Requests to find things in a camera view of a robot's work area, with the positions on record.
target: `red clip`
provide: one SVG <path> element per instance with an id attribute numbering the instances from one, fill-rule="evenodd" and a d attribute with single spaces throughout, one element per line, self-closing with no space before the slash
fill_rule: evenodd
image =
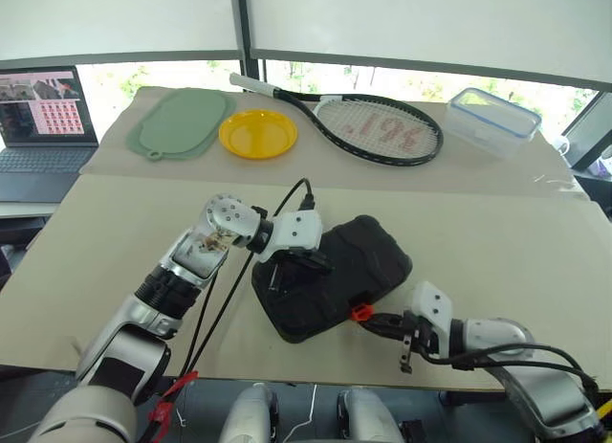
<path id="1" fill-rule="evenodd" d="M 372 304 L 360 304 L 351 310 L 351 321 L 367 321 L 374 315 Z"/>
<path id="2" fill-rule="evenodd" d="M 172 387 L 165 392 L 164 395 L 162 395 L 162 400 L 158 402 L 155 409 L 149 412 L 149 421 L 160 423 L 160 431 L 157 435 L 157 438 L 153 440 L 153 443 L 160 443 L 170 429 L 170 420 L 172 416 L 172 409 L 174 408 L 174 403 L 164 401 L 164 397 L 167 397 L 169 394 L 180 390 L 185 386 L 185 384 L 196 379 L 198 379 L 197 371 L 191 371 L 190 373 L 183 376 L 176 383 L 174 383 Z"/>
<path id="3" fill-rule="evenodd" d="M 191 381 L 195 381 L 196 379 L 198 379 L 198 372 L 197 371 L 191 371 L 190 373 L 186 374 L 181 379 L 179 379 L 176 383 L 174 383 L 172 385 L 172 387 L 169 388 L 165 392 L 164 395 L 162 395 L 162 398 L 167 397 L 169 394 L 174 393 L 177 390 L 182 389 L 185 386 L 185 384 L 190 383 Z"/>
<path id="4" fill-rule="evenodd" d="M 160 423 L 160 431 L 157 434 L 157 438 L 153 440 L 153 443 L 160 443 L 162 438 L 168 433 L 170 429 L 170 416 L 172 415 L 173 408 L 173 403 L 160 400 L 155 409 L 149 412 L 149 421 Z"/>

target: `green placemat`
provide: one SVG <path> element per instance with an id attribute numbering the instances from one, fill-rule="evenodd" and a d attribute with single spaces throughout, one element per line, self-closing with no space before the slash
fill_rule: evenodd
<path id="1" fill-rule="evenodd" d="M 151 161 L 189 159 L 204 153 L 235 101 L 219 91 L 179 89 L 164 97 L 127 134 L 132 151 Z"/>

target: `white table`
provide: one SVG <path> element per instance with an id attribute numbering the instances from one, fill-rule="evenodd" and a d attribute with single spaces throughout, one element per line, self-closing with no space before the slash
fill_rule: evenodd
<path id="1" fill-rule="evenodd" d="M 597 205 L 565 198 L 317 184 L 314 189 L 326 228 L 371 214 L 412 257 L 411 276 L 376 304 L 377 311 L 401 312 L 415 282 L 428 279 L 452 298 L 457 318 L 516 319 L 538 341 L 571 352 L 598 377 L 601 388 L 612 388 L 612 231 Z M 0 294 L 5 333 L 0 364 L 75 368 L 72 342 L 84 346 L 95 336 L 211 195 L 233 192 L 273 209 L 286 190 L 81 176 Z M 223 267 L 208 323 L 245 256 L 234 251 Z M 180 368 L 201 302 L 170 343 L 174 355 L 168 374 Z M 430 366 L 418 358 L 414 374 L 402 374 L 399 354 L 399 343 L 350 321 L 304 343 L 285 343 L 245 278 L 197 368 L 215 378 L 500 389 L 482 371 Z"/>
<path id="2" fill-rule="evenodd" d="M 58 205 L 59 204 L 0 202 L 0 219 L 51 216 L 57 209 Z"/>
<path id="3" fill-rule="evenodd" d="M 293 106 L 251 93 L 226 93 L 236 111 L 266 108 L 282 112 L 298 129 L 295 146 L 267 161 L 249 161 L 226 151 L 218 142 L 200 158 L 151 163 L 128 151 L 125 135 L 158 101 L 173 89 L 143 87 L 104 136 L 82 173 L 202 180 L 210 182 L 288 185 L 308 175 L 326 188 L 385 189 L 421 192 L 466 192 L 530 197 L 571 196 L 588 199 L 558 153 L 538 133 L 516 157 L 500 161 L 451 134 L 432 162 L 397 168 L 365 162 L 328 142 Z M 412 103 L 438 123 L 444 122 L 442 103 Z"/>

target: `yellow plate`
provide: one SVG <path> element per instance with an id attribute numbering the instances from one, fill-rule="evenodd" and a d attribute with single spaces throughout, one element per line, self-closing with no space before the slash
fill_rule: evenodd
<path id="1" fill-rule="evenodd" d="M 231 115 L 219 127 L 219 140 L 229 151 L 247 159 L 283 154 L 297 140 L 297 127 L 281 113 L 247 110 Z"/>

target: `laptop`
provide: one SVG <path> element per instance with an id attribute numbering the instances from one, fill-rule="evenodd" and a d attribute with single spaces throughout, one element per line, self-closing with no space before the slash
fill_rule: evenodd
<path id="1" fill-rule="evenodd" d="M 77 68 L 0 70 L 0 202 L 60 202 L 98 148 Z"/>

